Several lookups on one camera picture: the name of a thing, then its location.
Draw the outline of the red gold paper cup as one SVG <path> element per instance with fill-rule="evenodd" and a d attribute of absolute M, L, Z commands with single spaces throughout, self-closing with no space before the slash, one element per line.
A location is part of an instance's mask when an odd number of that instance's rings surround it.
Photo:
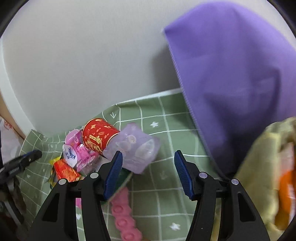
<path fill-rule="evenodd" d="M 88 121 L 82 130 L 82 140 L 86 148 L 103 155 L 109 141 L 119 133 L 119 130 L 102 118 Z"/>

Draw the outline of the olive green trash bag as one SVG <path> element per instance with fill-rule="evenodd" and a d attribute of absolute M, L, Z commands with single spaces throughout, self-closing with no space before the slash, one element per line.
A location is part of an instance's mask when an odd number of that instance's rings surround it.
<path fill-rule="evenodd" d="M 235 178 L 258 210 L 271 240 L 295 216 L 295 118 L 272 123 L 253 138 L 241 136 L 247 151 Z"/>

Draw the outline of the white plastic bag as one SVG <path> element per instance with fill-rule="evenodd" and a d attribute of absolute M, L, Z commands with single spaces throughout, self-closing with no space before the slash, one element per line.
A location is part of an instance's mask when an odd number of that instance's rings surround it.
<path fill-rule="evenodd" d="M 1 156 L 3 163 L 8 163 L 18 157 L 22 145 L 23 138 L 1 117 Z"/>

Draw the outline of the yellow snack wrapper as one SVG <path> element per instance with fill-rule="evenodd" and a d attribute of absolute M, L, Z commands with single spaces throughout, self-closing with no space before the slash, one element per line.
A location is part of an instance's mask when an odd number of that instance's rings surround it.
<path fill-rule="evenodd" d="M 49 161 L 49 164 L 51 165 L 52 169 L 51 169 L 51 173 L 50 173 L 50 176 L 49 176 L 49 179 L 48 179 L 48 182 L 50 184 L 50 187 L 51 189 L 56 185 L 56 183 L 58 182 L 58 176 L 57 176 L 57 173 L 56 173 L 56 170 L 54 168 L 54 164 L 59 161 L 61 159 L 61 156 L 60 157 L 56 157 L 55 159 L 52 159 L 51 161 Z"/>

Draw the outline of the red orange snack wrapper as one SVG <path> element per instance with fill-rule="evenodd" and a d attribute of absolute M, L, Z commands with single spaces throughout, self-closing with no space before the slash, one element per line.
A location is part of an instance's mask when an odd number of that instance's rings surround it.
<path fill-rule="evenodd" d="M 81 175 L 69 166 L 64 159 L 54 162 L 53 167 L 58 179 L 66 179 L 68 182 L 79 181 Z"/>

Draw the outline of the pink candy blister strip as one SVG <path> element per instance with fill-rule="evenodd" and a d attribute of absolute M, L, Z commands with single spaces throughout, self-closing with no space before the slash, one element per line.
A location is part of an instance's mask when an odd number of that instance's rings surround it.
<path fill-rule="evenodd" d="M 136 222 L 132 217 L 127 187 L 121 189 L 112 199 L 111 213 L 115 219 L 115 227 L 120 232 L 121 240 L 142 240 L 142 233 L 137 229 Z"/>

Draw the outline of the pink cartoon snack wrapper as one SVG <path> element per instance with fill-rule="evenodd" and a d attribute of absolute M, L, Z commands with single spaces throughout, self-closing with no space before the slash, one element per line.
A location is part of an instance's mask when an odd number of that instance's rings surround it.
<path fill-rule="evenodd" d="M 78 162 L 76 164 L 77 172 L 81 172 L 88 164 L 94 161 L 99 154 L 93 150 L 86 148 L 83 144 L 76 147 L 77 155 L 79 156 Z"/>

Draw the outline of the pink yogurt bottle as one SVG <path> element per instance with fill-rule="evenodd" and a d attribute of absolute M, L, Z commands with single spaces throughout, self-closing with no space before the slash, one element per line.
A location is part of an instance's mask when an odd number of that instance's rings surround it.
<path fill-rule="evenodd" d="M 74 129 L 67 134 L 63 145 L 63 157 L 72 168 L 87 157 L 82 144 L 81 130 Z"/>

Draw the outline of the clear purple plastic tray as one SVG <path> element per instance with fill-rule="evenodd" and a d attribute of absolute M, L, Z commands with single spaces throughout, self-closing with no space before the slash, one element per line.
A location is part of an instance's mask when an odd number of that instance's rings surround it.
<path fill-rule="evenodd" d="M 122 167 L 141 174 L 156 159 L 160 147 L 159 138 L 144 133 L 135 123 L 129 123 L 108 142 L 103 156 L 111 160 L 116 151 L 120 151 L 123 156 Z"/>

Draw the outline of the purple pillow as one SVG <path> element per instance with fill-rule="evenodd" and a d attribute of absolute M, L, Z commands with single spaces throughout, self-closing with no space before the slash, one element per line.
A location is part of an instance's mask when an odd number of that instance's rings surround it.
<path fill-rule="evenodd" d="M 268 125 L 295 115 L 295 49 L 229 1 L 196 6 L 164 34 L 205 149 L 231 178 Z"/>

